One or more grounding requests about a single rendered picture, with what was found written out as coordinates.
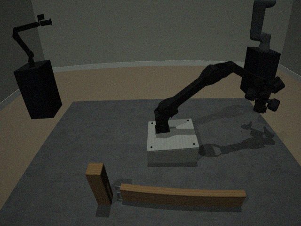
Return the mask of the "wooden side rail with metal hooks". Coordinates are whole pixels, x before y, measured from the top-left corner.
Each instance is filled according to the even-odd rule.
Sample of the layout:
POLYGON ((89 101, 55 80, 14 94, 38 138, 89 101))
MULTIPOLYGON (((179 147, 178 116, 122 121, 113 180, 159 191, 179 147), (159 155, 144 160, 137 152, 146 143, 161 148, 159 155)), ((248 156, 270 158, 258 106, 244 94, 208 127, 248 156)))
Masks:
POLYGON ((121 183, 120 189, 125 201, 155 203, 179 206, 241 207, 246 198, 245 190, 205 190, 170 187, 141 186, 121 183))

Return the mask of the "brown wooden post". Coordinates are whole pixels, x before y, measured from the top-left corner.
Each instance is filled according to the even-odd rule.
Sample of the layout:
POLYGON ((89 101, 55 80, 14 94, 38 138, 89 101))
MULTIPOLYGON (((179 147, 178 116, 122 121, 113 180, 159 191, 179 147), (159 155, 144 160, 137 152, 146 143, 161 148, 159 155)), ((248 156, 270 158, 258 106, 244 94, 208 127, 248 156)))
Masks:
POLYGON ((86 170, 86 178, 91 186, 98 205, 110 205, 113 192, 103 163, 90 162, 86 170))

